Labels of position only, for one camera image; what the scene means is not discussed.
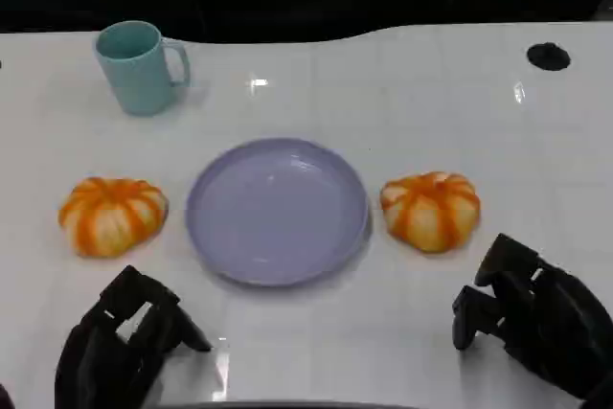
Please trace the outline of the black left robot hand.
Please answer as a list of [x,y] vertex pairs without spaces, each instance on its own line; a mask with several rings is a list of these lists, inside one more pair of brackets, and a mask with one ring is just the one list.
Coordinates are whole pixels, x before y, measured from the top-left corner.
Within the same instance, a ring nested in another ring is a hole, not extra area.
[[179,345],[213,347],[180,298],[128,265],[75,325],[61,352],[56,408],[140,408]]

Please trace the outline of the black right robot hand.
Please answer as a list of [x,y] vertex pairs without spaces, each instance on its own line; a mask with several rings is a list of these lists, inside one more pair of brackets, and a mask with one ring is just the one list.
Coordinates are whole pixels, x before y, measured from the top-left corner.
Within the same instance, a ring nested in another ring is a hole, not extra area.
[[498,235],[452,309],[457,350],[468,349],[478,333],[493,335],[508,355],[583,407],[611,407],[612,318],[580,279],[533,249]]

